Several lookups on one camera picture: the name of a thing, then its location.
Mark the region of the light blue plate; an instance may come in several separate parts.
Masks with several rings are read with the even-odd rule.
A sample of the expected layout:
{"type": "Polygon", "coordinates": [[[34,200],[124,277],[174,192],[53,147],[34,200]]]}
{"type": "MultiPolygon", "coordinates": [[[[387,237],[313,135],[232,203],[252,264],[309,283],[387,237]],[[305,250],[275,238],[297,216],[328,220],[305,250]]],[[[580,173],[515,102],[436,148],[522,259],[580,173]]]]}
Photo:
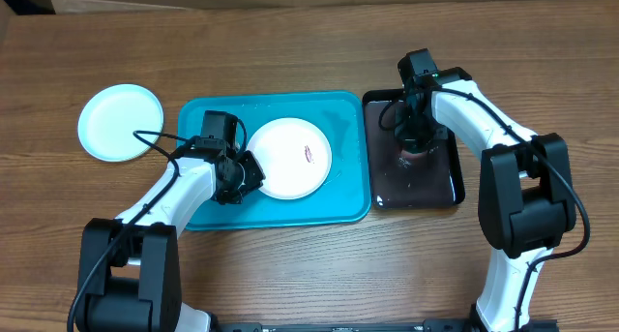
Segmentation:
{"type": "Polygon", "coordinates": [[[145,87],[117,84],[92,97],[80,113],[77,133],[83,149],[104,162],[124,162],[145,153],[149,146],[133,133],[160,132],[163,109],[145,87]]]}

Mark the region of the green scrubbing sponge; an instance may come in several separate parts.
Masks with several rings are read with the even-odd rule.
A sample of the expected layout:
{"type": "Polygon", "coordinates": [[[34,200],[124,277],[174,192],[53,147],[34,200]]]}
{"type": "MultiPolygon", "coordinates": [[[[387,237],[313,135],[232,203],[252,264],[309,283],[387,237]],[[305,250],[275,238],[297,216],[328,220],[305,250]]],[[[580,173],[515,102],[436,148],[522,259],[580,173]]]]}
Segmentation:
{"type": "Polygon", "coordinates": [[[405,140],[401,144],[401,149],[412,155],[424,154],[428,151],[428,143],[417,140],[405,140]]]}

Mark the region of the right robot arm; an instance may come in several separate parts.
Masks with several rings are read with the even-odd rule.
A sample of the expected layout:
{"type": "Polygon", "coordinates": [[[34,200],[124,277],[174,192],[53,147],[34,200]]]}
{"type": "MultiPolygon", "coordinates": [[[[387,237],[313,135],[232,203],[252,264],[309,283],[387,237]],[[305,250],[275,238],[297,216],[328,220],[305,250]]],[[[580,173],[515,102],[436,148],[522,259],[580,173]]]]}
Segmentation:
{"type": "Polygon", "coordinates": [[[427,49],[398,61],[405,108],[393,128],[408,153],[459,137],[481,163],[478,219],[492,248],[468,331],[555,331],[534,321],[530,301],[544,264],[582,215],[566,142],[540,136],[503,113],[460,67],[439,70],[427,49]]]}

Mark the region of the pink white plate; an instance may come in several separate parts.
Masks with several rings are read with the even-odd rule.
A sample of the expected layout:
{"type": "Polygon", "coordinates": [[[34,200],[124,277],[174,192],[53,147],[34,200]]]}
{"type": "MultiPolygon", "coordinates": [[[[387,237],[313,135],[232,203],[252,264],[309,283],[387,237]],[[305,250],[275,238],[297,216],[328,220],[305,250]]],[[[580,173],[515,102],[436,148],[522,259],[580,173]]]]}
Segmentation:
{"type": "Polygon", "coordinates": [[[282,200],[312,194],[326,181],[332,166],[331,145],[323,132],[299,118],[280,118],[260,127],[249,150],[265,179],[260,191],[282,200]]]}

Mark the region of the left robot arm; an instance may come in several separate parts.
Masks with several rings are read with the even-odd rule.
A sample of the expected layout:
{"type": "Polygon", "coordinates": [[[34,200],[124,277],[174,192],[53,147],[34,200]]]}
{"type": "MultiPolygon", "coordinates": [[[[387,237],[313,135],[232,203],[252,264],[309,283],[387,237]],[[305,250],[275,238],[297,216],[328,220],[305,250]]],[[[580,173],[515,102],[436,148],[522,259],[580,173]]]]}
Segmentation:
{"type": "Polygon", "coordinates": [[[199,135],[166,153],[160,180],[115,219],[92,219],[81,238],[70,331],[215,331],[184,303],[178,239],[206,201],[240,204],[265,178],[237,116],[208,110],[199,135]]]}

